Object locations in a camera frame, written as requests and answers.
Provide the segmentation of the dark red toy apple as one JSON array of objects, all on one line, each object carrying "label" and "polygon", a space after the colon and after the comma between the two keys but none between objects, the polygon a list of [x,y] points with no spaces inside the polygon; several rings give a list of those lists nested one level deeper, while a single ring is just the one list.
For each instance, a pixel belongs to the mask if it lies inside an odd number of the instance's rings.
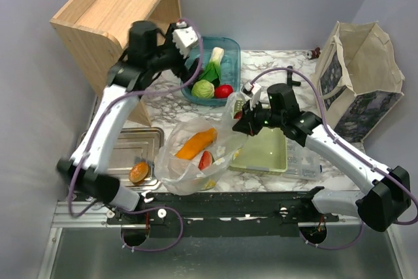
[{"label": "dark red toy apple", "polygon": [[243,112],[242,111],[239,111],[239,112],[237,112],[235,115],[234,115],[234,119],[235,120],[240,120],[241,119],[241,117],[242,117],[242,115],[243,115]]}]

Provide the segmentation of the red toy pepper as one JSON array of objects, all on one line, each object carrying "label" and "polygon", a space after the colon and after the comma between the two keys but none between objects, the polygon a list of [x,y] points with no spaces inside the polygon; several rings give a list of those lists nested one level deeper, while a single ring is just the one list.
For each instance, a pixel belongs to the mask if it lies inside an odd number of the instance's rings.
[{"label": "red toy pepper", "polygon": [[228,84],[220,85],[214,90],[214,97],[216,99],[224,99],[228,98],[230,94],[233,92],[233,87]]}]

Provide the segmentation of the toy bok choy green white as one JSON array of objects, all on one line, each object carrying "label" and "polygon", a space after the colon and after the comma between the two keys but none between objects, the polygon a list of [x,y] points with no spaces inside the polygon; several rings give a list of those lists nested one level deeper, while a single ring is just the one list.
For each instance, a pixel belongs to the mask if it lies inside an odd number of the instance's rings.
[{"label": "toy bok choy green white", "polygon": [[224,49],[215,47],[212,50],[209,62],[206,64],[199,80],[207,80],[217,88],[221,81],[221,60],[224,56]]}]

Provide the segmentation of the green toy cabbage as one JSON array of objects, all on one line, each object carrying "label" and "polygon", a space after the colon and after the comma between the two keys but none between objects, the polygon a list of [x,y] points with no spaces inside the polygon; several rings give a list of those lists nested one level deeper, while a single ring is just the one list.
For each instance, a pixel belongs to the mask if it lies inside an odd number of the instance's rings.
[{"label": "green toy cabbage", "polygon": [[194,97],[202,99],[211,99],[214,97],[215,87],[213,83],[207,80],[199,80],[196,82],[191,90],[191,94]]}]

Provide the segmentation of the toy watermelon slice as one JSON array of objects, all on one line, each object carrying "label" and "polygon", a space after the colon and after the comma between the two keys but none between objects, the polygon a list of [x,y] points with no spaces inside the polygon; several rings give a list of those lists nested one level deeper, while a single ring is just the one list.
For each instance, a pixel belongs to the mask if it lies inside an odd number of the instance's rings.
[{"label": "toy watermelon slice", "polygon": [[199,170],[203,171],[206,168],[208,168],[209,166],[211,166],[213,162],[214,162],[213,155],[209,151],[205,150],[202,153],[201,159],[199,161],[198,168],[199,168]]}]

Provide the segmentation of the clear plastic grocery bag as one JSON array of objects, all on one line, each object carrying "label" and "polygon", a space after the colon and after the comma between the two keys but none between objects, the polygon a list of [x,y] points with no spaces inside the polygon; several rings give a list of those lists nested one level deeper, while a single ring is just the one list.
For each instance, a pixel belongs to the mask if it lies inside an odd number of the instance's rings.
[{"label": "clear plastic grocery bag", "polygon": [[246,135],[232,130],[244,101],[243,93],[232,93],[219,121],[193,118],[172,130],[154,166],[169,192],[190,195],[216,185],[247,141]]}]

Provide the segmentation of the orange toy carrot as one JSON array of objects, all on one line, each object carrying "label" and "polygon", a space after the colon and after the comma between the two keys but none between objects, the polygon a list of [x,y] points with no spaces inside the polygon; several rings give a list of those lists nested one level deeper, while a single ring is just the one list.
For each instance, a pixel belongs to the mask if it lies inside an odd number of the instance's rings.
[{"label": "orange toy carrot", "polygon": [[193,135],[182,148],[175,154],[179,159],[192,160],[201,151],[209,147],[217,138],[217,131],[215,128],[210,128],[206,131],[201,131]]}]

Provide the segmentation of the orange glazed bread bun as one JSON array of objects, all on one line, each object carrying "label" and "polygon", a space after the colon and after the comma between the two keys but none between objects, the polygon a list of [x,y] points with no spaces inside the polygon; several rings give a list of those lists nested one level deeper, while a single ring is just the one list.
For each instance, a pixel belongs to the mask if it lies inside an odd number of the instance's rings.
[{"label": "orange glazed bread bun", "polygon": [[145,161],[141,161],[130,170],[129,181],[134,185],[138,185],[144,181],[149,172],[150,166]]}]

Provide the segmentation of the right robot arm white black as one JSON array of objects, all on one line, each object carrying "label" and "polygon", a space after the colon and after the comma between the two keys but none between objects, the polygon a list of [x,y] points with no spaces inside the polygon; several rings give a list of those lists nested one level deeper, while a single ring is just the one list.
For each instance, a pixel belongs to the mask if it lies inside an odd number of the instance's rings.
[{"label": "right robot arm white black", "polygon": [[233,131],[255,136],[264,127],[279,128],[288,139],[331,162],[359,189],[315,188],[300,206],[305,220],[341,214],[360,218],[371,229],[383,232],[410,207],[410,176],[405,169],[390,169],[340,138],[319,116],[301,110],[294,91],[286,84],[268,87],[267,95],[268,108],[254,98],[243,105]]}]

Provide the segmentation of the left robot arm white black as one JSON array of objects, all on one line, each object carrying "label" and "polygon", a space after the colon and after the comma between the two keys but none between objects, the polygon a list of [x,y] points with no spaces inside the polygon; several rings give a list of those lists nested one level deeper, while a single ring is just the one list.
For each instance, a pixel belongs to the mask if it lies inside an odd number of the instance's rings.
[{"label": "left robot arm white black", "polygon": [[166,95],[168,90],[151,91],[149,86],[166,70],[181,79],[185,88],[197,78],[202,60],[192,67],[185,62],[194,47],[203,47],[195,24],[187,18],[171,23],[166,32],[151,21],[133,22],[128,44],[111,66],[99,109],[78,148],[68,159],[60,159],[56,169],[69,187],[67,201],[74,191],[117,207],[130,223],[144,218],[141,196],[107,173],[110,155],[123,125],[144,95]]}]

